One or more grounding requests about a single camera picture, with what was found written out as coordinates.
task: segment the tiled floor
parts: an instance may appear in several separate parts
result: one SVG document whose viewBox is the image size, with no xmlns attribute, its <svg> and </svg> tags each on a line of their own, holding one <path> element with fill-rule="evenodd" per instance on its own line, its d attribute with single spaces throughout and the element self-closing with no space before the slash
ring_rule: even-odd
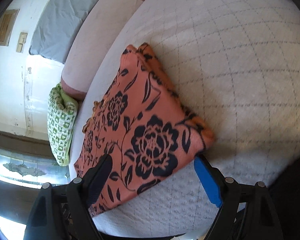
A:
<svg viewBox="0 0 300 240">
<path fill-rule="evenodd" d="M 36 158 L 0 149 L 0 177 L 14 184 L 41 188 L 70 182 L 68 166 L 59 166 L 55 160 Z"/>
</svg>

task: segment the bed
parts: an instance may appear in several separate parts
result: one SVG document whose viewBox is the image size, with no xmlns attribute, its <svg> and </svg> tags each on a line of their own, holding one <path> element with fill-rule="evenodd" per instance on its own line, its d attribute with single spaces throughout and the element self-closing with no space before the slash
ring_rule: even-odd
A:
<svg viewBox="0 0 300 240">
<path fill-rule="evenodd" d="M 103 59 L 79 111 L 70 175 L 82 127 L 128 44 L 149 43 L 182 102 L 218 138 L 210 163 L 238 182 L 271 184 L 300 156 L 300 11 L 291 0 L 145 0 Z M 217 209 L 190 163 L 131 201 L 93 218 L 122 237 L 206 232 Z"/>
</svg>

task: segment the gray blanket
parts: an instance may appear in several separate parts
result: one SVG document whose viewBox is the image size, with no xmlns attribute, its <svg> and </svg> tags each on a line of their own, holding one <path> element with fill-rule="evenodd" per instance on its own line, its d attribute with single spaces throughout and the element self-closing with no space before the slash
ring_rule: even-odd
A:
<svg viewBox="0 0 300 240">
<path fill-rule="evenodd" d="M 32 37 L 30 55 L 65 63 L 72 43 L 98 0 L 49 0 Z"/>
</svg>

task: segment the green patterned pillow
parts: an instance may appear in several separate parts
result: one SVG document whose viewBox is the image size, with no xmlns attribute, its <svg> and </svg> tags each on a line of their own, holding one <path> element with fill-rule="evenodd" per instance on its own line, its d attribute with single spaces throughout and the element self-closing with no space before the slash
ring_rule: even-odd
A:
<svg viewBox="0 0 300 240">
<path fill-rule="evenodd" d="M 49 94 L 48 137 L 50 147 L 60 166 L 69 164 L 69 148 L 73 134 L 78 103 L 66 95 L 60 84 Z"/>
</svg>

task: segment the screw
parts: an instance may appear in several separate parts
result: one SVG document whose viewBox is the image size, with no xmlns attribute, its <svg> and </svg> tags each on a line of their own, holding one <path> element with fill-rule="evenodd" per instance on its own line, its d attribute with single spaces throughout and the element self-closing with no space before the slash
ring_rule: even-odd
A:
<svg viewBox="0 0 300 240">
<path fill-rule="evenodd" d="M 233 182 L 234 182 L 234 179 L 233 179 L 233 178 L 231 178 L 231 177 L 226 177 L 226 178 L 225 178 L 225 182 L 226 182 L 226 183 L 230 183 L 230 184 L 231 184 L 231 183 L 233 183 Z"/>
<path fill-rule="evenodd" d="M 50 187 L 50 183 L 45 183 L 44 185 L 42 185 L 42 188 L 43 189 L 47 189 L 47 188 L 49 188 Z"/>
<path fill-rule="evenodd" d="M 264 184 L 263 181 L 258 181 L 258 186 L 259 186 L 259 187 L 265 187 L 265 184 Z"/>
<path fill-rule="evenodd" d="M 73 180 L 73 183 L 74 183 L 74 184 L 79 184 L 81 181 L 82 181 L 81 178 L 75 178 L 75 179 Z"/>
</svg>

